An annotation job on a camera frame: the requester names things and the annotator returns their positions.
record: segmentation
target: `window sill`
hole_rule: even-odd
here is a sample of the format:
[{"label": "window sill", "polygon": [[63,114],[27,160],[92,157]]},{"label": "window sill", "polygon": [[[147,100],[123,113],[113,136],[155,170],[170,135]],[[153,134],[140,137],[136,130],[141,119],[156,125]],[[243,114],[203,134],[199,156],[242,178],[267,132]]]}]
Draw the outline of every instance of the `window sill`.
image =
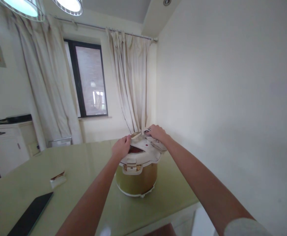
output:
[{"label": "window sill", "polygon": [[79,122],[84,121],[91,121],[91,120],[106,120],[111,119],[112,116],[95,116],[95,117],[84,117],[84,118],[78,118]]}]

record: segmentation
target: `pendant light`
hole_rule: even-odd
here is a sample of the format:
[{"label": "pendant light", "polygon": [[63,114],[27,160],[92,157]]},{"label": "pendant light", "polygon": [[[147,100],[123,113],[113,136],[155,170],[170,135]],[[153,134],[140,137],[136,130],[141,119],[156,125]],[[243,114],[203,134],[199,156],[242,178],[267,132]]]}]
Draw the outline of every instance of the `pendant light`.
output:
[{"label": "pendant light", "polygon": [[82,0],[53,0],[53,2],[70,15],[79,16],[82,14]]},{"label": "pendant light", "polygon": [[42,0],[0,0],[15,13],[33,21],[45,20]]}]

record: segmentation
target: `light green table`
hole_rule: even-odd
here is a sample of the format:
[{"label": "light green table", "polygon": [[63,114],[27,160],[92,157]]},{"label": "light green table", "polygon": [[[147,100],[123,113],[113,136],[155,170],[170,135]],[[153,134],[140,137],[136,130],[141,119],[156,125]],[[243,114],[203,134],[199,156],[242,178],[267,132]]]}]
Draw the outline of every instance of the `light green table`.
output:
[{"label": "light green table", "polygon": [[[49,148],[0,179],[0,235],[7,235],[35,197],[54,195],[31,236],[55,235],[111,156],[115,140]],[[52,190],[50,178],[62,171],[67,182]],[[143,199],[125,196],[114,179],[96,235],[139,235],[140,229],[195,206],[198,199],[167,152],[158,164],[155,189]]]}]

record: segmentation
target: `black window frame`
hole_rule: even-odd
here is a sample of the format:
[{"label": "black window frame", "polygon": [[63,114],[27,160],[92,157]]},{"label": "black window frame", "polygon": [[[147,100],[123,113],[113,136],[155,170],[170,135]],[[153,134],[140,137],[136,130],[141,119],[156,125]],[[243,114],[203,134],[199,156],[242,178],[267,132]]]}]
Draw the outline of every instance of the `black window frame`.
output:
[{"label": "black window frame", "polygon": [[[73,70],[73,74],[74,74],[74,80],[75,80],[76,91],[77,91],[77,98],[78,98],[78,104],[79,104],[79,110],[80,110],[80,117],[79,118],[108,116],[108,108],[107,108],[107,100],[106,100],[106,89],[105,89],[105,78],[104,78],[104,69],[103,69],[103,58],[102,58],[101,45],[91,44],[91,43],[84,43],[84,42],[74,41],[74,40],[70,40],[70,39],[64,39],[64,41],[68,42],[68,47],[69,47],[69,52],[70,52],[72,70]],[[99,114],[99,115],[87,115],[86,114],[85,100],[84,100],[84,95],[83,95],[83,91],[82,91],[80,71],[79,71],[79,65],[78,65],[78,57],[77,57],[77,52],[76,52],[76,46],[84,47],[84,48],[99,49],[100,50],[106,114]]]}]

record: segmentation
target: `rice cooker latch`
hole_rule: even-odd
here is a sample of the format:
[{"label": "rice cooker latch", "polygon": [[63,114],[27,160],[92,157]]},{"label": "rice cooker latch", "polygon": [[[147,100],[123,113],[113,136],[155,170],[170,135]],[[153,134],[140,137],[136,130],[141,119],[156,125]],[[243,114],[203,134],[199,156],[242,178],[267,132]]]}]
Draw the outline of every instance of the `rice cooker latch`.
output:
[{"label": "rice cooker latch", "polygon": [[142,165],[136,165],[135,158],[127,158],[127,164],[123,165],[123,173],[126,175],[139,175],[143,171]]}]

